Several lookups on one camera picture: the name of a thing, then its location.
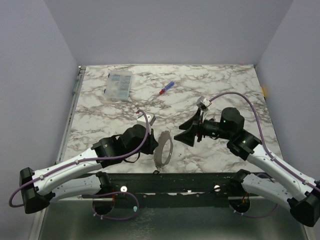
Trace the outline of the black key tag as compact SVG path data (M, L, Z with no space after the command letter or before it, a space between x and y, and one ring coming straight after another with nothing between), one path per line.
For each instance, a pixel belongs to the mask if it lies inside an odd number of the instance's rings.
M160 171L155 170L152 174L153 174L153 175L157 175L157 174L159 174L159 173L160 173Z

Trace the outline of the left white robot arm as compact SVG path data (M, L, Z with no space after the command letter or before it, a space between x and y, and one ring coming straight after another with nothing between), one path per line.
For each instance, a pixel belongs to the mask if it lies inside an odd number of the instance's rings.
M123 134L102 138L81 154L54 166L22 169L19 184L25 213L39 212L53 201L77 195L106 197L114 188L101 169L135 154L152 155L158 145L152 128L135 124Z

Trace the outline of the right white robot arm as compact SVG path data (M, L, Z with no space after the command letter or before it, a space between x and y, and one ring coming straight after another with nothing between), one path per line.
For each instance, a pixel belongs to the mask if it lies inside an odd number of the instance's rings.
M201 110L179 126L176 141L190 147L205 137L227 140L227 148L235 156L257 166L275 181L263 180L242 170L230 182L229 189L240 196L244 192L269 199L283 208L301 224L314 227L320 218L320 183L282 160L263 141L244 130L244 117L234 107L222 110L220 121L204 120Z

